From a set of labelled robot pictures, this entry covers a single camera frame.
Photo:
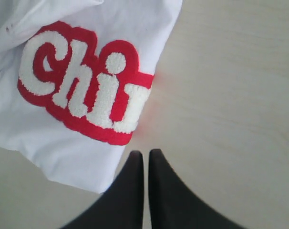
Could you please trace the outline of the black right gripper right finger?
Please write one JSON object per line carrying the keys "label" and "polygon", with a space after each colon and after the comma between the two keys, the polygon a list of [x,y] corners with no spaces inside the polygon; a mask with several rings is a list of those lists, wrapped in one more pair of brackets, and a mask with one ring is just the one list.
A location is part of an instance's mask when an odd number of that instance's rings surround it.
{"label": "black right gripper right finger", "polygon": [[221,215],[180,179],[162,150],[149,153],[149,208],[153,229],[241,229]]}

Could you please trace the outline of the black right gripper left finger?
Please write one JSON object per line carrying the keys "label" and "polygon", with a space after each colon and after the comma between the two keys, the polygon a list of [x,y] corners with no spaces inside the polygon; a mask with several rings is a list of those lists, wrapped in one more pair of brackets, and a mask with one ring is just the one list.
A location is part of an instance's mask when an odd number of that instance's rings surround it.
{"label": "black right gripper left finger", "polygon": [[132,151],[111,186],[64,229],[141,229],[143,155]]}

